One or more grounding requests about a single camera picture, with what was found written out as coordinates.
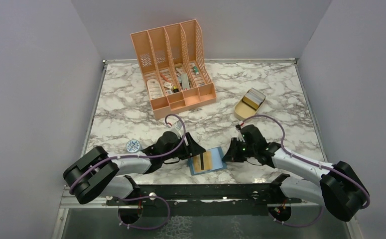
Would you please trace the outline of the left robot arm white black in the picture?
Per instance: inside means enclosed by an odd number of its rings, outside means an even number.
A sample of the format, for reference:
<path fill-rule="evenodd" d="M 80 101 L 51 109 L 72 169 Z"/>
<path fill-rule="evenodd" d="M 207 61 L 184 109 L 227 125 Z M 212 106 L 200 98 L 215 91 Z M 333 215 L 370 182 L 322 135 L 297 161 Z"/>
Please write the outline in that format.
<path fill-rule="evenodd" d="M 109 156 L 103 147 L 96 146 L 69 166 L 63 179 L 80 204 L 99 196 L 113 196 L 130 205 L 136 202 L 139 187 L 129 174 L 149 174 L 160 169 L 166 160 L 185 160 L 205 151 L 190 133 L 181 136 L 166 131 L 155 144 L 136 154 Z"/>

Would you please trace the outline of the blue card holder wallet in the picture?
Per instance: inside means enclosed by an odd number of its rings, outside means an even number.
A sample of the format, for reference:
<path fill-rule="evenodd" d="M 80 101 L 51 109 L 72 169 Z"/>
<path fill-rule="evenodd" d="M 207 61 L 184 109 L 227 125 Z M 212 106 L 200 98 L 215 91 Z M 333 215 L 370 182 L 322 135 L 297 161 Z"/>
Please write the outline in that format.
<path fill-rule="evenodd" d="M 212 169 L 209 171 L 201 171 L 199 173 L 194 173 L 192 168 L 192 158 L 190 158 L 188 159 L 188 166 L 189 166 L 191 175 L 193 176 L 200 175 L 200 174 L 215 172 L 219 170 L 224 170 L 227 168 L 226 163 L 222 161 L 222 158 L 224 155 L 221 147 L 215 147 L 207 151 L 210 151 L 212 153 Z"/>

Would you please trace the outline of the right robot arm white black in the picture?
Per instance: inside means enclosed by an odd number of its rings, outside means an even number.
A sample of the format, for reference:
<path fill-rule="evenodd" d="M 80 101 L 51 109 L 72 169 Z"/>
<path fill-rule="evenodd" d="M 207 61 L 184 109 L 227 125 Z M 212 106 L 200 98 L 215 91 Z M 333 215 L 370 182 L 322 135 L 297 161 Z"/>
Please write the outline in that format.
<path fill-rule="evenodd" d="M 348 222 L 368 201 L 369 193 L 352 169 L 343 161 L 321 162 L 287 151 L 280 143 L 267 142 L 254 125 L 237 126 L 224 162 L 245 162 L 255 158 L 260 164 L 293 173 L 271 183 L 269 197 L 277 203 L 298 198 L 323 206 L 335 218 Z"/>

